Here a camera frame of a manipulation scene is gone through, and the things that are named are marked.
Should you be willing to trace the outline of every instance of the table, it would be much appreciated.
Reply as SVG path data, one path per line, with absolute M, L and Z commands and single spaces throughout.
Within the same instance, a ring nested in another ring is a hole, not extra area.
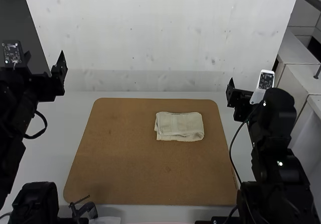
M 228 145 L 240 126 L 239 122 L 233 120 L 234 110 L 226 107 L 224 92 L 67 92 L 64 97 L 57 97 L 55 102 L 39 104 L 38 110 L 48 120 L 47 131 L 35 140 L 24 140 L 27 149 L 20 163 L 12 193 L 7 197 L 0 214 L 12 210 L 11 204 L 25 183 L 54 181 L 58 188 L 59 216 L 71 216 L 71 211 L 63 198 L 63 189 L 91 108 L 95 100 L 101 97 L 211 99 L 218 105 Z M 34 134 L 41 128 L 43 128 L 42 121 L 35 117 L 27 133 Z M 254 180 L 251 171 L 251 148 L 247 128 L 243 127 L 232 149 L 232 158 L 242 181 Z M 213 215 L 228 215 L 231 207 L 97 205 L 97 209 L 100 216 L 121 217 L 122 223 L 161 221 L 194 223 L 200 219 L 210 220 Z

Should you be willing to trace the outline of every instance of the cable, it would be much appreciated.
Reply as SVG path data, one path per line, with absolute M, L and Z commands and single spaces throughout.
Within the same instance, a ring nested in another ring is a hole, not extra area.
M 5 214 L 3 214 L 2 216 L 0 216 L 0 220 L 1 220 L 2 218 L 4 218 L 5 216 L 10 216 L 10 215 L 11 215 L 11 212 L 5 213 Z
M 256 109 L 260 106 L 260 104 L 261 104 L 261 102 L 252 110 L 252 112 L 248 115 L 248 117 L 247 117 L 247 118 L 244 120 L 244 122 L 240 125 L 240 127 L 239 127 L 239 128 L 237 129 L 237 131 L 235 132 L 235 135 L 234 135 L 234 137 L 233 137 L 233 139 L 232 139 L 232 141 L 231 141 L 231 144 L 230 144 L 230 148 L 229 148 L 230 161 L 231 161 L 231 164 L 232 164 L 232 166 L 233 166 L 233 169 L 234 169 L 234 171 L 235 171 L 235 174 L 236 174 L 237 179 L 238 179 L 238 181 L 240 182 L 240 184 L 242 183 L 242 181 L 241 181 L 241 178 L 240 178 L 240 176 L 239 176 L 239 174 L 238 174 L 238 172 L 237 172 L 237 170 L 236 170 L 236 167 L 235 167 L 235 165 L 234 165 L 234 163 L 233 163 L 233 160 L 232 160 L 232 155 L 231 155 L 232 146 L 233 146 L 233 143 L 234 143 L 234 141 L 235 141 L 235 138 L 236 138 L 237 134 L 240 132 L 240 130 L 241 130 L 241 128 L 243 127 L 243 125 L 249 120 L 249 118 L 250 118 L 251 115 L 254 113 L 254 111 L 256 111 Z M 253 215 L 252 215 L 250 206 L 249 206 L 249 204 L 248 204 L 248 202 L 247 202 L 246 196 L 245 196 L 244 200 L 245 200 L 245 203 L 246 203 L 246 205 L 247 205 L 247 208 L 248 208 L 248 211 L 249 211 L 249 213 L 250 213 L 250 216 L 251 216 L 254 224 L 256 224 L 256 221 L 255 221 L 255 219 L 254 219 L 254 217 L 253 217 Z M 230 218 L 230 215 L 227 217 L 227 219 L 225 220 L 225 222 L 224 222 L 223 224 L 226 224 L 226 222 L 227 222 L 228 219 Z
M 233 137 L 233 139 L 232 139 L 232 141 L 231 141 L 231 144 L 230 144 L 230 149 L 229 149 L 230 161 L 231 161 L 231 164 L 232 164 L 233 169 L 234 169 L 234 171 L 235 171 L 236 177 L 237 177 L 237 179 L 239 180 L 240 184 L 242 183 L 242 181 L 241 181 L 241 178 L 240 178 L 239 174 L 237 173 L 236 167 L 235 167 L 235 165 L 234 165 L 234 163 L 233 163 L 233 160 L 232 160 L 232 155 L 231 155 L 232 146 L 233 146 L 233 143 L 234 143 L 234 140 L 235 140 L 237 134 L 240 132 L 240 130 L 241 130 L 241 128 L 243 127 L 243 125 L 249 120 L 249 118 L 250 118 L 251 115 L 254 113 L 254 111 L 260 106 L 260 104 L 261 104 L 261 103 L 259 103 L 259 104 L 252 110 L 252 112 L 248 115 L 248 117 L 246 118 L 246 120 L 244 120 L 244 122 L 240 125 L 240 127 L 237 129 L 237 131 L 236 131 L 236 133 L 235 133 L 235 135 L 234 135 L 234 137 Z
M 39 111 L 36 111 L 35 114 L 38 115 L 42 119 L 42 121 L 45 124 L 45 127 L 42 130 L 40 130 L 38 133 L 36 133 L 36 134 L 34 134 L 32 136 L 29 136 L 29 135 L 25 134 L 24 137 L 26 139 L 28 139 L 28 140 L 34 140 L 34 139 L 38 138 L 39 136 L 41 136 L 46 131 L 46 129 L 48 127 L 48 122 L 47 122 L 45 116 L 42 113 L 40 113 Z
M 253 217 L 253 215 L 252 215 L 252 212 L 251 212 L 251 209 L 250 209 L 249 203 L 247 202 L 246 196 L 245 196 L 244 200 L 245 200 L 245 203 L 246 203 L 247 209 L 249 210 L 250 216 L 251 216 L 251 218 L 252 218 L 252 220 L 253 220 L 254 224 L 256 224 L 256 221 L 255 221 L 255 219 L 254 219 L 254 217 Z
M 225 219 L 225 221 L 223 222 L 223 224 L 226 224 L 228 222 L 228 220 L 232 217 L 233 213 L 237 210 L 237 205 L 235 207 L 233 207 L 233 209 L 231 210 L 230 214 L 227 216 L 227 218 Z

